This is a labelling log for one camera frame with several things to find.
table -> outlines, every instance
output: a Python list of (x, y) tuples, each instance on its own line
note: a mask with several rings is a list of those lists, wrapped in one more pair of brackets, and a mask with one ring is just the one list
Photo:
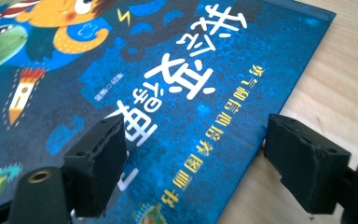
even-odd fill
[[(358, 0), (302, 0), (337, 13), (320, 47), (282, 110), (352, 155), (358, 165)], [(281, 184), (278, 172), (258, 153), (219, 223), (339, 223), (332, 216), (305, 212)]]

book cover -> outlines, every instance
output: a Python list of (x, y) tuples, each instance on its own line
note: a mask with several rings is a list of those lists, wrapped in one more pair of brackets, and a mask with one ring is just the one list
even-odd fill
[(0, 0), (0, 205), (123, 114), (90, 223), (215, 223), (335, 14), (289, 0)]

wooden table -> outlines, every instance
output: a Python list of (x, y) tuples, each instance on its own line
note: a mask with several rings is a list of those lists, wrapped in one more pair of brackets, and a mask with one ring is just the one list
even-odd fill
[[(358, 0), (302, 0), (337, 13), (282, 114), (298, 119), (351, 152), (358, 165)], [(219, 223), (340, 223), (311, 217), (281, 184), (260, 152), (232, 196)]]

cartoon face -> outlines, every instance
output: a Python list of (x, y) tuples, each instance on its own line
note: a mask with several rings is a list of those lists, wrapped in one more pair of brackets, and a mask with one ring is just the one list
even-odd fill
[(91, 21), (103, 0), (41, 0), (31, 12), (21, 13), (16, 19), (28, 21), (37, 27), (60, 27)]

wooden surface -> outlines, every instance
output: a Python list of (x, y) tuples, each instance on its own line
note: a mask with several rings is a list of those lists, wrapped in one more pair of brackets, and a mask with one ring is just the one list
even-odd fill
[[(320, 47), (287, 101), (282, 114), (298, 119), (351, 152), (358, 165), (358, 0), (302, 0), (337, 13)], [(263, 157), (255, 158), (219, 223), (340, 223), (332, 216), (307, 214), (281, 184)]]

